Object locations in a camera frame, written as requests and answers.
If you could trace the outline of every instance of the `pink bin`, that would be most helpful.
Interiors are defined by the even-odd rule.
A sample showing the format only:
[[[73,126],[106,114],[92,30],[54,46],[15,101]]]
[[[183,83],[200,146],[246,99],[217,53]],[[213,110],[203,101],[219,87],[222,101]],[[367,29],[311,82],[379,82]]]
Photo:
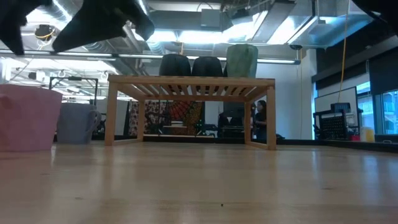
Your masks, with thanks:
[[[0,151],[51,150],[62,94],[0,85]]]

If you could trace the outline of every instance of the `wooden table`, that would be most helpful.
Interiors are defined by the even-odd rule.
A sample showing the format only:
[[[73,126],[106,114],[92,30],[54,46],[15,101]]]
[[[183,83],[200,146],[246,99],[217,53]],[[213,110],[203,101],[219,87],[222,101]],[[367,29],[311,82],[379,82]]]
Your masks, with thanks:
[[[232,101],[244,103],[245,143],[254,147],[276,150],[275,79],[110,75],[108,81],[106,146],[143,140],[146,100]],[[137,139],[114,140],[118,91],[139,101]],[[251,141],[251,104],[263,96],[267,96],[268,144]]]

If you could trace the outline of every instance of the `wooden floor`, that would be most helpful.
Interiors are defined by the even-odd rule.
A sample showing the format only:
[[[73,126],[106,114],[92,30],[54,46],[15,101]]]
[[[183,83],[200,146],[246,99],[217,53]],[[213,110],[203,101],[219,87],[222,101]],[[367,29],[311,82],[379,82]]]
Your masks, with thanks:
[[[0,152],[0,223],[398,223],[398,157],[160,142]]]

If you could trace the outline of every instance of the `person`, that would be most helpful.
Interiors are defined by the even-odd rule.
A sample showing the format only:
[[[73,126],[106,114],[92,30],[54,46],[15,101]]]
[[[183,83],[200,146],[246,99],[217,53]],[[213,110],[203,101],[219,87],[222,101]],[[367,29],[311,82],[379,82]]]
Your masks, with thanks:
[[[256,137],[257,139],[267,139],[267,103],[264,100],[257,102],[256,113]]]

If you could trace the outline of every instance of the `wooden table leg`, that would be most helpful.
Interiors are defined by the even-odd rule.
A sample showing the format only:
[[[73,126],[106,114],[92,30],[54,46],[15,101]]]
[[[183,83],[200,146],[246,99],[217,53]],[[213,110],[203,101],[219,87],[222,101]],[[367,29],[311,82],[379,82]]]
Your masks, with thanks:
[[[267,90],[267,145],[269,150],[276,150],[275,114],[275,90],[273,87],[269,87]]]
[[[251,142],[251,103],[244,103],[244,143]]]
[[[116,125],[116,105],[118,103],[118,84],[109,83],[108,103],[105,122],[105,146],[112,146]]]
[[[138,106],[138,127],[137,127],[137,139],[144,139],[145,129],[145,100],[139,102]]]

